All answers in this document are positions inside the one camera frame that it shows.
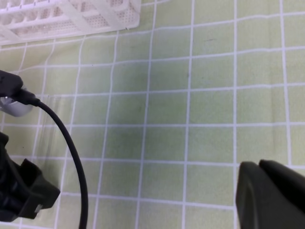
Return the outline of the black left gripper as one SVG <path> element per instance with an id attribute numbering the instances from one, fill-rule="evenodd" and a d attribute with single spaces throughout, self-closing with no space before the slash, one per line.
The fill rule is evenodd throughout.
<path id="1" fill-rule="evenodd" d="M 0 220 L 35 219 L 42 209 L 52 208 L 60 190 L 48 182 L 31 161 L 15 163 L 5 148 L 9 137 L 0 134 Z"/>

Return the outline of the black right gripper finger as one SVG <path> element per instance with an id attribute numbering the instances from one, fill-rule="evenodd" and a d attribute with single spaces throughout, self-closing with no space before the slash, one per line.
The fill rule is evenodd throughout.
<path id="1" fill-rule="evenodd" d="M 273 160 L 242 162 L 235 203 L 242 229 L 303 229 L 305 177 Z"/>

